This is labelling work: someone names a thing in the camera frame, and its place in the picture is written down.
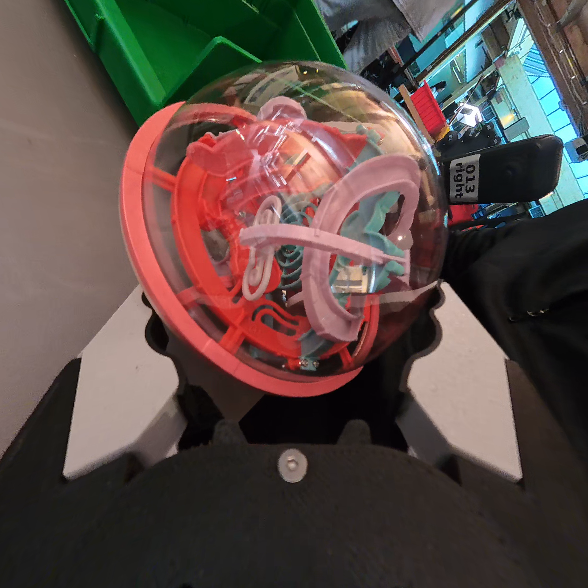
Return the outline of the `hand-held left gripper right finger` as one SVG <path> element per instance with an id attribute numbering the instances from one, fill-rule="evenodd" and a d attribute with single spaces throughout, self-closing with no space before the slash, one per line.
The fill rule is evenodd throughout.
<path id="1" fill-rule="evenodd" d="M 506 355 L 447 283 L 437 291 L 435 338 L 409 363 L 398 419 L 409 454 L 433 466 L 456 455 L 519 481 Z"/>

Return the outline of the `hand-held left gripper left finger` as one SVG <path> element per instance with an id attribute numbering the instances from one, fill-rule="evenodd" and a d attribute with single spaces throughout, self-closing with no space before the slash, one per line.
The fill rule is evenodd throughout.
<path id="1" fill-rule="evenodd" d="M 173 361 L 150 347 L 137 286 L 85 346 L 63 465 L 74 480 L 124 454 L 150 467 L 178 453 L 187 421 Z"/>

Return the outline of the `clear red maze ball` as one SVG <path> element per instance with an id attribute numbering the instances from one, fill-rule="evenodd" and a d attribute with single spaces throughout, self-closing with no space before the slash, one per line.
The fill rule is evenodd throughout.
<path id="1" fill-rule="evenodd" d="M 165 326 L 291 398 L 346 385 L 408 330 L 440 277 L 447 199 L 409 114 L 316 61 L 253 63 L 160 108 L 119 192 Z"/>

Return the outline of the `red cloth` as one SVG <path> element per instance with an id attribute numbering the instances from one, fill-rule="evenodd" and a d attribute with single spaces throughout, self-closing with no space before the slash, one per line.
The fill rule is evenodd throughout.
<path id="1" fill-rule="evenodd" d="M 506 221 L 500 211 L 506 208 L 506 205 L 500 203 L 450 205 L 447 225 L 450 228 L 455 228 L 458 225 L 475 221 L 477 224 L 474 226 L 501 226 Z"/>

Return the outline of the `black dumbbell rack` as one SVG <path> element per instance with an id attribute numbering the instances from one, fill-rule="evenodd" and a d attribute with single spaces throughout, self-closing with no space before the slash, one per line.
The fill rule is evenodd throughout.
<path id="1" fill-rule="evenodd" d="M 501 145 L 503 137 L 498 132 L 493 122 L 481 122 L 476 126 L 462 126 L 459 130 L 449 128 L 435 142 L 435 148 L 439 152 L 445 152 L 451 148 L 466 148 L 475 151 Z"/>

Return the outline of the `red plastic bin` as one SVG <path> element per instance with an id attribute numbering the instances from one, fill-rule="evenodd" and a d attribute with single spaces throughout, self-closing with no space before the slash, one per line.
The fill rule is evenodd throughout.
<path id="1" fill-rule="evenodd" d="M 446 126 L 446 117 L 433 96 L 429 84 L 424 81 L 410 95 L 412 103 L 422 120 L 425 129 L 431 136 L 438 136 Z"/>

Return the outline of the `green plastic bin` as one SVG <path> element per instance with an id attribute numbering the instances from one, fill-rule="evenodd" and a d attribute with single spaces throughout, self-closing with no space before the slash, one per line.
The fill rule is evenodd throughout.
<path id="1" fill-rule="evenodd" d="M 132 119 L 253 63 L 346 68 L 314 1 L 64 1 Z"/>

